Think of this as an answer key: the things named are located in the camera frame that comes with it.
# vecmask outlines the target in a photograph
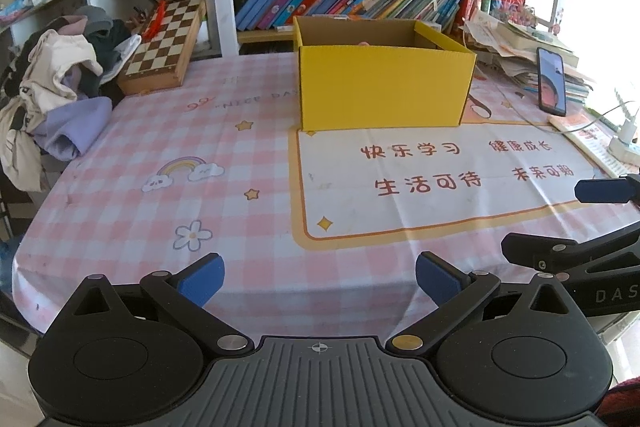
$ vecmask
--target metal pin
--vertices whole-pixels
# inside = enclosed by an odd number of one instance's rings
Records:
[[[391,344],[402,351],[414,351],[422,347],[422,339],[415,335],[398,335],[391,341]]]
[[[218,347],[226,351],[238,351],[248,346],[249,341],[241,335],[225,335],[218,339]]]

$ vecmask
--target phone screen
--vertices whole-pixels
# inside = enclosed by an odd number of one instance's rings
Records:
[[[542,48],[538,48],[538,99],[540,109],[566,115],[562,57]]]

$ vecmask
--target purple cloth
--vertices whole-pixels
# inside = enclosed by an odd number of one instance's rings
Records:
[[[111,99],[78,100],[57,107],[33,131],[33,139],[60,161],[84,155],[111,118]]]

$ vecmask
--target yellow cardboard box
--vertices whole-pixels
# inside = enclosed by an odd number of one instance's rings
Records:
[[[295,17],[294,31],[304,131],[460,125],[476,54],[423,22]]]

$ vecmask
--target tablecloth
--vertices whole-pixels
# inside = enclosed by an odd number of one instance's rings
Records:
[[[134,283],[215,251],[226,279],[205,308],[255,341],[384,342],[434,309],[421,251],[525,282],[501,256],[508,232],[586,241],[640,216],[577,203],[575,182],[599,170],[523,122],[546,119],[495,71],[476,74],[459,128],[305,134],[299,113],[292,54],[194,62],[182,87],[126,98],[16,254],[24,317],[46,331],[88,274]]]

